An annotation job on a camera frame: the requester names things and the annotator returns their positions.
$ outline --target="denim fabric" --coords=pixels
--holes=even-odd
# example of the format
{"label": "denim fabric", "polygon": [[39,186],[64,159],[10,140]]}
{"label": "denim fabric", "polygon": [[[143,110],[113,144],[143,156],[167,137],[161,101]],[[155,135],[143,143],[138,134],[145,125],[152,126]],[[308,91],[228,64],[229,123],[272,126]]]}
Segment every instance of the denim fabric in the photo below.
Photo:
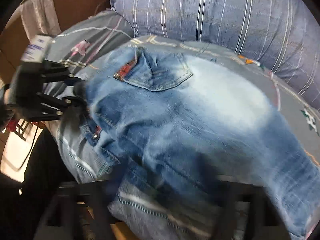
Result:
{"label": "denim fabric", "polygon": [[[146,39],[153,41],[150,46],[132,40],[108,54],[87,84],[90,115],[102,131],[93,139],[91,120],[82,130],[104,159],[106,173],[129,158],[130,185],[187,220],[186,231],[207,234],[223,197],[218,175],[264,185],[292,239],[303,239],[320,204],[319,168],[279,108],[236,74],[241,68],[246,72],[247,60],[205,43],[195,51],[207,59],[179,52],[191,48],[185,44],[176,48],[168,39]],[[135,57],[138,62],[123,82],[113,78]]]}
{"label": "denim fabric", "polygon": [[204,41],[255,59],[320,109],[320,27],[302,0],[110,0],[137,35]]}
{"label": "denim fabric", "polygon": [[[213,44],[203,42],[179,42],[156,36],[145,36],[133,39],[124,46],[136,46],[166,50],[169,52],[189,54],[203,59],[217,62],[227,66],[231,71],[243,76],[262,90],[269,100],[277,107],[278,111],[288,121],[292,132],[302,143],[307,154],[312,156],[318,164],[320,160],[318,149],[320,147],[319,136],[314,129],[310,129],[307,119],[302,111],[306,108],[312,118],[315,119],[316,128],[320,118],[311,107],[309,107],[292,89],[275,75],[272,76],[267,70],[263,70],[257,62],[241,59],[229,50]],[[86,76],[93,75],[97,70],[102,69],[105,61],[108,61],[113,52],[95,60],[92,65],[95,68],[86,67],[81,73]],[[104,131],[100,132],[98,139],[93,138],[93,131],[87,129],[82,123],[82,113],[77,108],[70,108],[63,115],[61,125],[57,124],[53,129],[59,151],[65,165],[79,183],[89,182],[97,179],[100,175],[111,172],[109,162],[104,155],[97,153],[92,142],[104,138]],[[198,224],[195,226],[189,221],[189,216],[184,216],[184,207],[179,208],[175,202],[175,208],[166,209],[161,206],[151,196],[144,194],[127,180],[119,189],[119,194],[109,209],[112,214],[122,221],[125,221],[130,229],[140,239],[207,239],[210,235],[211,227],[215,222],[219,208],[208,204],[205,210],[210,209],[210,215],[202,217],[205,227]],[[234,235],[234,239],[240,240],[243,237],[245,228],[245,209],[239,208],[241,215],[239,227]]]}

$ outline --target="jeans seam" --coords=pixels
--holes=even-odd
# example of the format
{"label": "jeans seam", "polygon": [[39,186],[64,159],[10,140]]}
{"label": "jeans seam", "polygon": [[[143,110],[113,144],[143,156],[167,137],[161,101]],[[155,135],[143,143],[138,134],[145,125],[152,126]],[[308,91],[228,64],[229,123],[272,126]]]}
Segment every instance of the jeans seam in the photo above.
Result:
{"label": "jeans seam", "polygon": [[114,155],[112,152],[110,152],[109,150],[103,148],[100,146],[100,150],[103,154],[108,154],[108,157],[110,157],[112,159],[112,161],[117,162],[118,164],[120,164],[121,162],[119,161],[119,159],[116,157],[116,155]]}
{"label": "jeans seam", "polygon": [[[100,118],[102,118],[107,124],[109,124],[109,122],[108,122],[108,119],[105,117],[105,116],[103,116],[102,114],[100,114],[100,113],[95,113],[97,116],[99,116]],[[143,153],[143,150],[142,150],[142,148],[141,148],[141,146],[140,145],[138,145],[138,144],[136,144],[134,141],[132,141],[129,137],[127,137],[127,136],[125,136],[125,135],[119,135],[119,137],[121,138],[125,138],[125,139],[127,139],[128,141],[130,141],[132,144],[134,144],[134,146],[136,146],[137,148],[139,148],[139,150],[141,151],[141,153]]]}
{"label": "jeans seam", "polygon": [[91,178],[95,178],[91,172],[89,172],[85,167],[81,166],[79,163],[76,162],[74,156],[72,154],[68,154],[74,161],[75,161],[75,166],[79,169],[81,169],[82,171],[84,171],[85,173],[87,173]]}
{"label": "jeans seam", "polygon": [[99,169],[97,176],[100,176],[102,174],[109,174],[110,169],[111,169],[110,165],[107,162],[105,162]]}
{"label": "jeans seam", "polygon": [[171,89],[174,87],[177,87],[178,85],[180,85],[183,81],[185,81],[187,78],[189,78],[190,76],[192,76],[192,72],[190,71],[188,65],[186,64],[186,62],[183,60],[182,54],[179,53],[173,53],[176,55],[177,60],[180,62],[182,69],[184,70],[184,74],[181,75],[180,77],[178,77],[175,81],[169,83],[169,84],[164,84],[163,86],[158,86],[158,87],[153,87],[153,86],[147,86],[147,84],[145,82],[139,82],[137,79],[135,78],[128,78],[128,79],[124,79],[124,81],[128,84],[131,84],[134,86],[134,84],[136,85],[140,85],[143,88],[150,90],[152,88],[157,89],[159,91],[163,91],[163,90],[167,90],[167,89]]}
{"label": "jeans seam", "polygon": [[102,114],[100,114],[100,113],[97,113],[97,112],[95,112],[95,115],[98,116],[98,117],[100,117],[101,119],[103,119],[103,120],[107,123],[107,125],[109,125],[111,128],[116,128],[116,125],[113,124],[113,123],[112,123],[109,119],[107,119],[104,115],[102,115]]}
{"label": "jeans seam", "polygon": [[156,216],[156,217],[165,219],[170,226],[172,226],[172,227],[174,227],[174,228],[182,231],[183,233],[186,233],[186,234],[188,233],[187,230],[185,230],[185,229],[179,227],[178,225],[172,223],[172,222],[169,220],[167,214],[164,214],[164,213],[161,213],[161,212],[157,212],[157,211],[149,210],[149,209],[143,207],[142,205],[140,205],[140,204],[138,204],[138,203],[135,203],[135,202],[133,202],[133,201],[125,200],[123,197],[119,196],[118,194],[117,194],[117,197],[118,197],[119,203],[124,204],[124,205],[128,205],[128,206],[132,206],[132,207],[134,207],[134,208],[137,208],[138,210],[140,210],[140,211],[142,211],[142,212],[144,212],[144,213],[146,213],[146,214],[148,214],[148,215],[153,215],[153,216]]}

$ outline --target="jeans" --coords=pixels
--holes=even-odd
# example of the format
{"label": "jeans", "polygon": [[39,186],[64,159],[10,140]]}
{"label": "jeans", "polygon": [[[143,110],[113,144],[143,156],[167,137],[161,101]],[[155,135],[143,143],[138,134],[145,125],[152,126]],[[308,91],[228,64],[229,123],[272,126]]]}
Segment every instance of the jeans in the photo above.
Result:
{"label": "jeans", "polygon": [[303,239],[319,206],[319,169],[266,95],[232,71],[234,61],[223,49],[207,60],[119,48],[86,84],[92,119],[83,120],[83,134],[105,173],[129,159],[125,181],[197,237],[210,235],[223,197],[217,178],[228,175],[265,186],[292,239]]}

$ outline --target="stitching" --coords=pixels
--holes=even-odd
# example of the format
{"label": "stitching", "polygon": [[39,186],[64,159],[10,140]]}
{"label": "stitching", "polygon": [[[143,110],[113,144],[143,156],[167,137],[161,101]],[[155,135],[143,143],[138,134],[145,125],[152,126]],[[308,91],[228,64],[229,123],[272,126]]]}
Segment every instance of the stitching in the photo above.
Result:
{"label": "stitching", "polygon": [[148,214],[148,215],[152,215],[152,216],[155,216],[155,217],[159,217],[159,218],[162,218],[162,219],[165,219],[168,224],[172,227],[174,227],[175,229],[178,229],[180,231],[182,231],[183,233],[187,234],[189,232],[189,230],[186,230],[184,228],[181,228],[179,227],[178,225],[172,223],[168,217],[167,214],[165,213],[161,213],[161,212],[157,212],[157,211],[152,211],[152,210],[149,210],[149,209],[146,209],[145,207],[143,207],[142,205],[140,205],[139,203],[136,203],[136,202],[133,202],[133,201],[129,201],[129,200],[125,200],[123,197],[121,197],[119,194],[117,194],[117,197],[118,197],[118,201],[119,203],[121,204],[124,204],[124,205],[128,205],[128,206],[132,206],[134,208],[137,208],[138,210]]}
{"label": "stitching", "polygon": [[[186,62],[184,62],[183,58],[181,57],[181,54],[180,53],[177,53],[176,54],[176,57],[178,59],[178,61],[180,62],[180,64],[182,65],[183,67],[183,70],[185,71],[185,73],[178,77],[175,81],[173,81],[172,83],[169,83],[169,84],[166,84],[164,86],[159,86],[159,89],[162,89],[162,90],[166,90],[168,89],[171,85],[177,83],[177,82],[180,82],[182,79],[184,79],[186,76],[192,74],[192,72],[190,71],[189,67],[187,66]],[[165,72],[165,70],[159,70],[157,72],[154,72],[154,73],[163,73]],[[146,84],[144,82],[140,82],[138,81],[137,79],[135,78],[128,78],[128,79],[124,79],[125,82],[130,82],[130,83],[135,83],[135,84],[140,84],[141,86],[143,86],[144,88],[151,88],[152,86],[146,86]]]}
{"label": "stitching", "polygon": [[112,171],[111,166],[108,163],[104,163],[98,171],[98,176],[102,174],[109,174]]}
{"label": "stitching", "polygon": [[119,161],[119,159],[118,159],[112,152],[110,152],[109,150],[103,148],[102,146],[100,146],[99,148],[100,148],[100,150],[101,150],[104,154],[107,154],[107,155],[111,158],[111,160],[112,160],[113,162],[116,162],[117,164],[120,164],[120,163],[121,163],[121,162]]}
{"label": "stitching", "polygon": [[[71,153],[68,153],[68,155],[69,155],[69,157],[70,158],[72,158],[75,162],[77,162],[77,160],[76,160],[76,158],[75,158],[75,156],[73,155],[73,154],[71,154]],[[81,166],[81,165],[79,165],[78,163],[75,163],[75,166],[77,167],[77,168],[79,168],[81,171],[84,171],[85,173],[87,173],[91,178],[95,178],[92,174],[91,174],[91,172],[89,172],[86,168],[84,168],[83,166]]]}
{"label": "stitching", "polygon": [[170,89],[170,88],[173,88],[173,87],[176,87],[176,86],[178,86],[178,85],[180,85],[181,84],[181,82],[183,82],[184,81],[184,78],[185,77],[187,77],[187,76],[191,76],[191,72],[190,71],[188,71],[188,70],[186,70],[186,73],[185,74],[183,74],[182,76],[180,76],[180,77],[178,77],[175,81],[173,81],[172,83],[169,83],[169,84],[165,84],[165,85],[162,85],[162,86],[158,86],[158,87],[156,87],[156,86],[146,86],[147,84],[146,83],[144,83],[144,82],[139,82],[138,80],[136,80],[136,79],[124,79],[124,81],[126,82],[126,83],[128,83],[128,84],[136,84],[136,85],[140,85],[140,86],[142,86],[143,88],[145,88],[145,89],[147,89],[147,90],[150,90],[150,89],[152,89],[152,88],[155,88],[155,89],[157,89],[156,91],[158,91],[158,92],[161,92],[161,91],[163,91],[163,90],[167,90],[167,89]]}
{"label": "stitching", "polygon": [[68,154],[69,154],[69,155],[71,154],[71,155],[73,156],[73,159],[74,159],[75,161],[77,161],[78,163],[82,163],[82,166],[84,166],[84,165],[85,165],[85,166],[88,166],[88,167],[91,169],[90,173],[91,173],[93,176],[96,176],[93,168],[92,168],[86,161],[82,160],[82,159],[76,154],[75,150],[70,147],[70,145],[68,144],[68,140],[67,140],[65,137],[62,137],[61,143],[62,143],[62,145],[65,145],[65,146],[67,147]]}
{"label": "stitching", "polygon": [[95,113],[97,116],[99,116],[100,118],[102,118],[110,127],[114,128],[116,125],[113,124],[109,119],[106,119],[105,116],[103,116],[102,114],[99,113]]}

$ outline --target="red label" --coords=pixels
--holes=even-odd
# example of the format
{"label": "red label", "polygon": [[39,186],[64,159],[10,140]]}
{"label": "red label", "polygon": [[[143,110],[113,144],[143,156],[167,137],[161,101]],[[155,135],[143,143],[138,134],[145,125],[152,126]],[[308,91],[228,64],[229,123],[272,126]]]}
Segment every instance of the red label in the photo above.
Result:
{"label": "red label", "polygon": [[128,63],[126,63],[125,65],[123,65],[120,70],[118,70],[113,77],[115,79],[118,79],[120,81],[123,81],[123,79],[125,78],[125,76],[130,72],[130,70],[132,70],[132,68],[136,65],[137,60],[134,58],[131,61],[129,61]]}

